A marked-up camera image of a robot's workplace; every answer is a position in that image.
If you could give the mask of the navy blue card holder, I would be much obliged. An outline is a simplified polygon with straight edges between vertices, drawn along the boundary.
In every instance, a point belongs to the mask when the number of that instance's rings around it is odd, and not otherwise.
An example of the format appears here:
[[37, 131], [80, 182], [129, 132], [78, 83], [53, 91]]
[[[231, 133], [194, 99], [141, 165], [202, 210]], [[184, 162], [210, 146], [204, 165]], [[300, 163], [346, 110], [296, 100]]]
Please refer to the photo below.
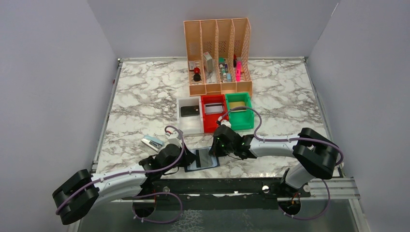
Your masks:
[[219, 158], [209, 154], [211, 147], [202, 147], [188, 149], [186, 151], [186, 157], [191, 159], [192, 162], [184, 167], [184, 171], [194, 172], [199, 170], [211, 169], [220, 166]]

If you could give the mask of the grey card from holder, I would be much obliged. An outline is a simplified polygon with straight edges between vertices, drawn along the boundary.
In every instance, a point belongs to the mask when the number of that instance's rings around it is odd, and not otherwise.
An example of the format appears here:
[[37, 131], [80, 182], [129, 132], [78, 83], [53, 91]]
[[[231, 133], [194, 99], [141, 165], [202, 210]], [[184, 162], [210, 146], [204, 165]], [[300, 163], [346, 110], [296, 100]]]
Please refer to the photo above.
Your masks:
[[199, 114], [200, 114], [200, 109], [198, 105], [182, 106], [180, 108], [181, 117], [198, 116]]

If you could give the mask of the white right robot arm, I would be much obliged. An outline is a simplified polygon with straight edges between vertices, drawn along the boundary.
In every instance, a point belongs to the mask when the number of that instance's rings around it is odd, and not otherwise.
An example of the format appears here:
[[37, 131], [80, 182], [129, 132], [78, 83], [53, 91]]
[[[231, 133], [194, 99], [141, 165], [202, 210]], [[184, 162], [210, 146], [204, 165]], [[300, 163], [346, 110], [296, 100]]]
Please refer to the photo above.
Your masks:
[[214, 157], [234, 154], [242, 160], [267, 156], [297, 159], [299, 163], [289, 168], [279, 183], [279, 191], [286, 197], [312, 179], [331, 179], [334, 168], [342, 160], [339, 147], [311, 128], [302, 128], [296, 135], [274, 138], [239, 135], [228, 126], [220, 125], [214, 131], [209, 154]]

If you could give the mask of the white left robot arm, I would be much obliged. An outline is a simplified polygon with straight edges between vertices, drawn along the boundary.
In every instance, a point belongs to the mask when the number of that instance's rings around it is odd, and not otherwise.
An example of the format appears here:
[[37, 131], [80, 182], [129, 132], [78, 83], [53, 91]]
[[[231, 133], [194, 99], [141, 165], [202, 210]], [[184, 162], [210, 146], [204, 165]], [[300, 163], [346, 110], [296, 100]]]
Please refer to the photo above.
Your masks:
[[154, 181], [169, 170], [187, 167], [195, 160], [196, 154], [185, 146], [168, 144], [158, 154], [127, 169], [103, 174], [82, 169], [53, 192], [56, 215], [63, 225], [69, 225], [83, 218], [94, 206], [134, 195], [147, 198]]

